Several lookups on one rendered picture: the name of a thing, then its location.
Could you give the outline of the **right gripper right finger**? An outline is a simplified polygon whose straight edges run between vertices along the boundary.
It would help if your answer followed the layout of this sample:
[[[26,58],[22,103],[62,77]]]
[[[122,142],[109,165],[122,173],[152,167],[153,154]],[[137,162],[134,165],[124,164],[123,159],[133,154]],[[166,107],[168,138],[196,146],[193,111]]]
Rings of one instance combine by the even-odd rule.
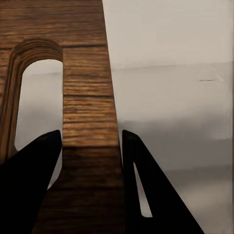
[[[153,217],[141,214],[136,165]],[[204,234],[141,138],[122,130],[126,234]]]

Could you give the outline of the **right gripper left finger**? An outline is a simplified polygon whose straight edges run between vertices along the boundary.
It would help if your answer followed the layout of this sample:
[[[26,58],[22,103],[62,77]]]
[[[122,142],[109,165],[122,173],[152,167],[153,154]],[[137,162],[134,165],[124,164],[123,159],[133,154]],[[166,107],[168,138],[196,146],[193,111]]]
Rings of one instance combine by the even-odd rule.
[[[61,150],[55,130],[0,165],[0,234],[31,234]]]

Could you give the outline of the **cutting board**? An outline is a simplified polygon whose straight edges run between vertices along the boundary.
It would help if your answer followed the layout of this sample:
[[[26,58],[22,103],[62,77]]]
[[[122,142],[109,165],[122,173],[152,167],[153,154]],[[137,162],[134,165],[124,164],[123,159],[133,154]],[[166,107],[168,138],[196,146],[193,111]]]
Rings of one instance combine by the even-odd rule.
[[[62,169],[31,234],[126,234],[124,169],[102,0],[0,0],[0,165],[23,72],[63,63]]]

